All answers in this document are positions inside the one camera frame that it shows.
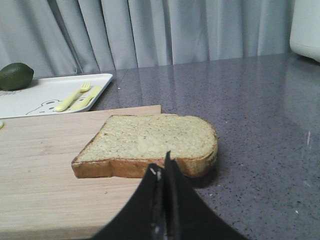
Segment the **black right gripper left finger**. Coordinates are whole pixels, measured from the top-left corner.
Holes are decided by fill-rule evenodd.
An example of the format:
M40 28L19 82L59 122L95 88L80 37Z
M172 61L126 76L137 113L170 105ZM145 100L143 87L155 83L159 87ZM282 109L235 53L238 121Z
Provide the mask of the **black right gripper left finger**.
M122 210L94 240L163 240L165 212L163 169L151 163L139 186Z

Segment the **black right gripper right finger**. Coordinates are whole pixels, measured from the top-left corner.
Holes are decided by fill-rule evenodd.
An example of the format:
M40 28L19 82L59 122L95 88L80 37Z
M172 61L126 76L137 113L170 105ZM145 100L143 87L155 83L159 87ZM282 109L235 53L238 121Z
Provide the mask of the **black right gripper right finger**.
M164 161L164 195L169 240L245 240L216 215L194 191L168 151Z

